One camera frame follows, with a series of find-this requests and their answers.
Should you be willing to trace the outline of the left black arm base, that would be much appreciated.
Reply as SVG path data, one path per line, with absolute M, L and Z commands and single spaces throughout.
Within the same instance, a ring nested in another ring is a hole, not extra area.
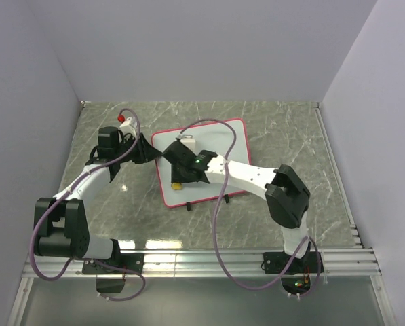
M 127 276 L 141 276 L 143 253 L 124 253 L 107 260 L 91 259 L 83 263 L 81 273 L 96 277 L 96 290 L 101 295 L 120 294 Z

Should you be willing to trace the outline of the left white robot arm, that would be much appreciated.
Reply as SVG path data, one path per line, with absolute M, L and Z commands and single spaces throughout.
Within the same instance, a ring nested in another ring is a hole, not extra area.
M 144 164 L 160 156 L 142 133 L 101 128 L 81 174 L 60 193 L 36 202 L 29 257 L 98 259 L 105 272 L 118 271 L 123 257 L 117 241 L 90 234 L 85 208 L 113 181 L 122 164 Z

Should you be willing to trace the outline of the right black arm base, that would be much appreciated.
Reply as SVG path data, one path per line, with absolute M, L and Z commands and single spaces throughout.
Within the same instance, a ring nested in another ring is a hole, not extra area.
M 311 274 L 316 274 L 319 280 L 324 265 L 320 253 L 310 251 L 302 258 L 294 258 L 290 263 L 291 256 L 284 252 L 264 252 L 261 269 L 265 274 L 281 274 L 281 285 L 288 295 L 302 297 L 310 293 L 312 289 Z

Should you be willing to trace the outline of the yellow bone shaped eraser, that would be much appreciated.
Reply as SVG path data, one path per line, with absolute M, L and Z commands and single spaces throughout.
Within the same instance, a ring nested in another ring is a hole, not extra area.
M 182 189 L 182 184 L 181 183 L 172 183 L 171 188 L 173 190 L 181 190 Z

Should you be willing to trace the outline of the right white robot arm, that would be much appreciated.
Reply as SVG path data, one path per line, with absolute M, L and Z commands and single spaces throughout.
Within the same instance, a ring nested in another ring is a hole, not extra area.
M 294 272 L 309 261 L 307 210 L 311 197 L 307 186 L 291 166 L 263 168 L 229 159 L 233 147 L 225 155 L 202 150 L 193 153 L 176 140 L 163 152 L 183 183 L 225 184 L 254 194 L 266 201 L 270 216 L 282 229 L 284 262 Z

